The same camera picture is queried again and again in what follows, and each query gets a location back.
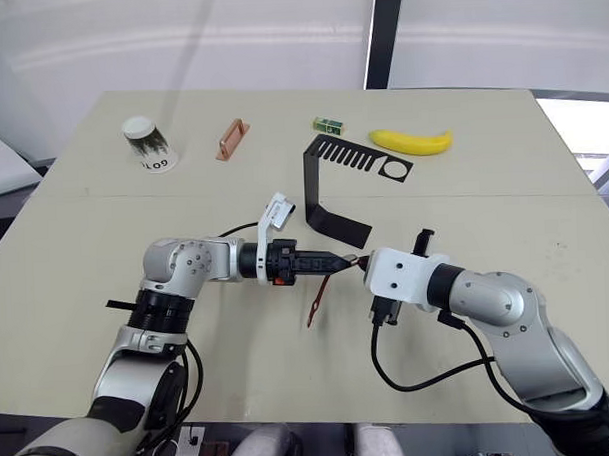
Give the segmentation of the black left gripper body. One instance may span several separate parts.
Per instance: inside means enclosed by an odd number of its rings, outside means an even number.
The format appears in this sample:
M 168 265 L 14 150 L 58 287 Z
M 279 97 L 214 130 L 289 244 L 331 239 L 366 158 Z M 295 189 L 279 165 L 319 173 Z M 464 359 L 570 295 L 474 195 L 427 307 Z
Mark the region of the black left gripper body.
M 294 269 L 296 239 L 275 239 L 266 248 L 266 278 L 272 285 L 292 286 L 295 284 Z

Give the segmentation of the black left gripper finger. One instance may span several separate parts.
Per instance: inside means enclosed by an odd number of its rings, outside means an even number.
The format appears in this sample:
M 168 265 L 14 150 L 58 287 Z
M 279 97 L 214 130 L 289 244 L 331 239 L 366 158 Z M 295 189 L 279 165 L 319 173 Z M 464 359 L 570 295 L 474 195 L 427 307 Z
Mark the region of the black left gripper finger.
M 308 276 L 332 275 L 347 270 L 353 263 L 350 261 L 319 261 L 310 264 L 301 264 L 296 273 Z
M 301 261 L 301 263 L 310 264 L 348 264 L 350 261 L 339 255 L 333 254 L 329 251 L 305 251 L 297 250 L 295 257 Z

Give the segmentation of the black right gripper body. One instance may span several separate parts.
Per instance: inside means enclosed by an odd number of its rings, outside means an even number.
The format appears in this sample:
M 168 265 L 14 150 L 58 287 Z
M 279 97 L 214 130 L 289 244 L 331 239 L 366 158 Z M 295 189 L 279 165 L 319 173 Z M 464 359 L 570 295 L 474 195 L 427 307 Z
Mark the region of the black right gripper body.
M 369 255 L 366 285 L 373 295 L 371 312 L 375 325 L 396 325 L 402 303 L 431 311 L 427 287 L 437 259 L 429 257 L 427 249 L 434 234 L 433 230 L 423 229 L 416 237 L 412 252 L 380 247 Z

